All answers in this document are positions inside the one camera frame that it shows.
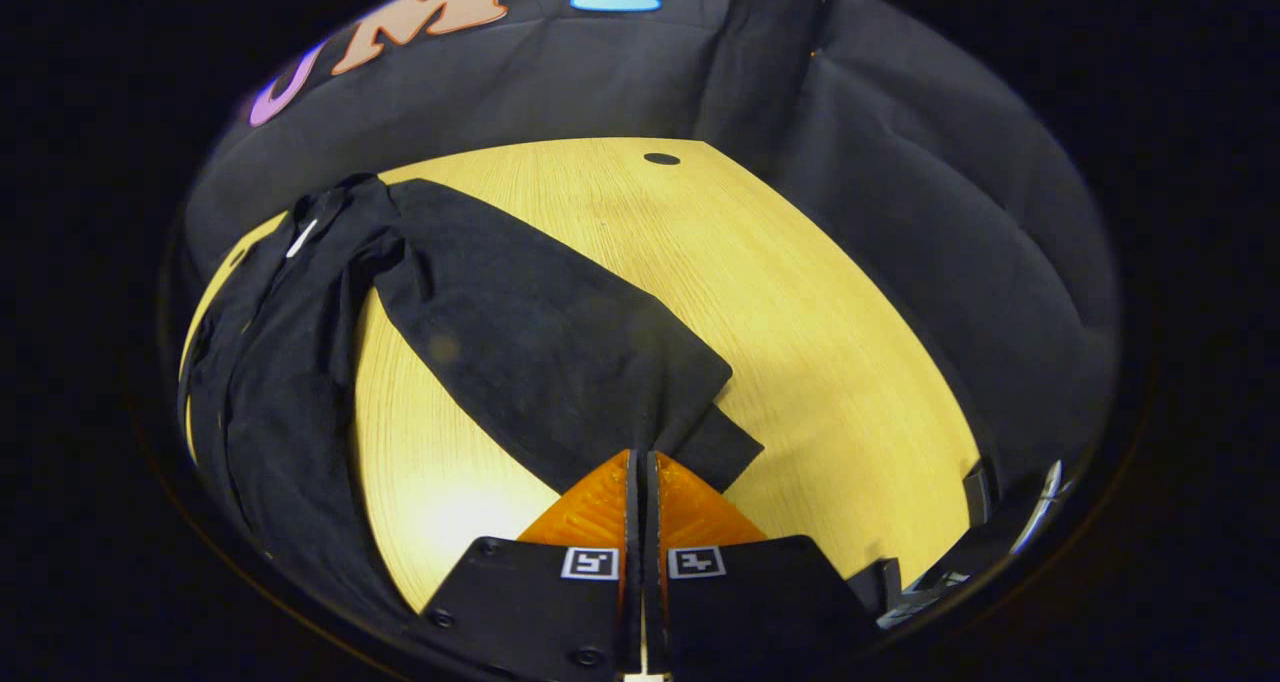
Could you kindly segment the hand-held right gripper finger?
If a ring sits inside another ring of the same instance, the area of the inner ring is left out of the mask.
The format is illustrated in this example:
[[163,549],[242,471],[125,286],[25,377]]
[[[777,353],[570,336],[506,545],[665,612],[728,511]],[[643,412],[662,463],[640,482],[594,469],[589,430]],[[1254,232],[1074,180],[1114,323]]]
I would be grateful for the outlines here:
[[424,608],[429,644],[493,681],[617,681],[631,664],[637,457],[621,450],[517,539],[475,539]]
[[685,464],[645,459],[645,646],[669,681],[831,681],[879,636],[820,546],[772,539]]

